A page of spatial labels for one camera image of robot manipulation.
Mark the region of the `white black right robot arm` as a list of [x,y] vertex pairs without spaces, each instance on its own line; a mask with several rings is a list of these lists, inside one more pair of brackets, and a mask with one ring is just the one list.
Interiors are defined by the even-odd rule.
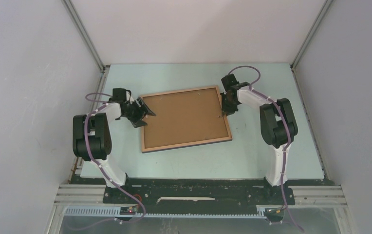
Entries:
[[275,204],[282,198],[282,191],[278,186],[287,181],[289,149],[298,134],[291,102],[286,98],[273,100],[256,91],[250,83],[238,82],[234,74],[224,76],[221,82],[224,88],[224,92],[221,93],[224,116],[237,112],[240,104],[259,110],[262,139],[271,146],[275,154],[271,158],[271,166],[265,177],[270,186],[263,189],[262,196],[267,203]]

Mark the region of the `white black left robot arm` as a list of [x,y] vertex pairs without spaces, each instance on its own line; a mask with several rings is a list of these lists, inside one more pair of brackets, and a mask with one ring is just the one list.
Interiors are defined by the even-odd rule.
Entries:
[[133,198],[133,189],[125,185],[128,175],[111,158],[112,138],[109,123],[122,117],[134,128],[144,127],[146,116],[156,114],[141,97],[134,99],[131,90],[114,88],[107,101],[88,114],[73,117],[73,153],[96,166],[109,187],[116,188],[114,196],[122,203]]

